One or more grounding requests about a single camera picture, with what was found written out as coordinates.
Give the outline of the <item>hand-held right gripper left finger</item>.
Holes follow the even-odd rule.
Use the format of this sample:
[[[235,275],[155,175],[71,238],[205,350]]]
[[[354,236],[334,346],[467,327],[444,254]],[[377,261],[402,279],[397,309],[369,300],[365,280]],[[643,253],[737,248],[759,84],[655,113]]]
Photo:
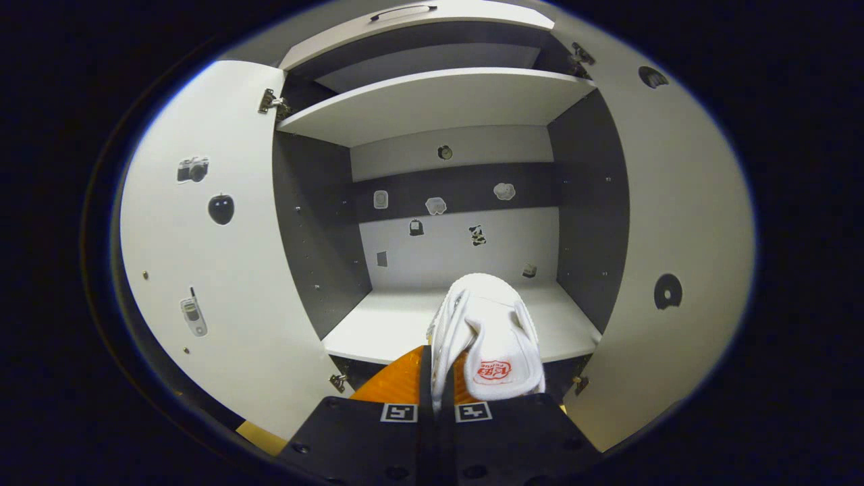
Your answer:
[[[327,396],[278,460],[308,485],[423,485],[435,470],[430,347],[420,348],[414,401]]]

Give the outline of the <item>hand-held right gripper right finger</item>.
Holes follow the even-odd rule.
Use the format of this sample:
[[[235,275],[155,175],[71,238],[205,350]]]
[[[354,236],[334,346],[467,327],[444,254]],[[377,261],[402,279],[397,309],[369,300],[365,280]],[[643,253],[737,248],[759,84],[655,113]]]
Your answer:
[[[549,394],[482,401],[460,354],[435,417],[437,485],[574,485],[603,455]]]

